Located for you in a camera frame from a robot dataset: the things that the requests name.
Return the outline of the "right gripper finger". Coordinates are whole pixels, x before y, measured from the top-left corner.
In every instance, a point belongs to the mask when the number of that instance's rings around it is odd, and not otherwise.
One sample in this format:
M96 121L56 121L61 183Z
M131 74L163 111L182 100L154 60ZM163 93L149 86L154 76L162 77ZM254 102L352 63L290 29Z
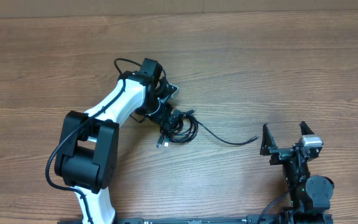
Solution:
M307 125L305 121L302 121L300 124L301 134L304 135L313 135L314 132L311 130L311 128Z
M269 130L269 127L267 126L267 123L265 123L262 126L262 142L260 147L260 155L269 156L272 154L271 151L276 149L278 149L278 147Z

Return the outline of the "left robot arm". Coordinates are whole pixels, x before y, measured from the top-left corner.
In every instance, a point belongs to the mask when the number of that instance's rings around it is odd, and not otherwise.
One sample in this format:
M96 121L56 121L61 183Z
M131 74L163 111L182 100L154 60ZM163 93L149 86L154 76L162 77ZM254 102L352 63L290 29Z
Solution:
M61 189L76 194L83 214L79 223L115 223L108 187L116 170L119 130L137 113L167 134L177 124L178 113L167 102L177 91L162 65L145 58L138 70L120 72L116 87L96 106L65 116L47 165L63 179Z

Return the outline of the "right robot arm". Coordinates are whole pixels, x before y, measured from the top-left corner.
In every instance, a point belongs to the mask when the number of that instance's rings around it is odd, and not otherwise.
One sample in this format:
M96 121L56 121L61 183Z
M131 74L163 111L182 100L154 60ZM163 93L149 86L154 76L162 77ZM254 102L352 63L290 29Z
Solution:
M326 210L331 207L334 182L325 176L311 175L308 168L308 163L319 157L324 142L306 122L299 126L299 141L287 148L279 148L267 124L262 126L260 155L270 156L270 165L283 167L288 190L262 210L258 223L333 222Z

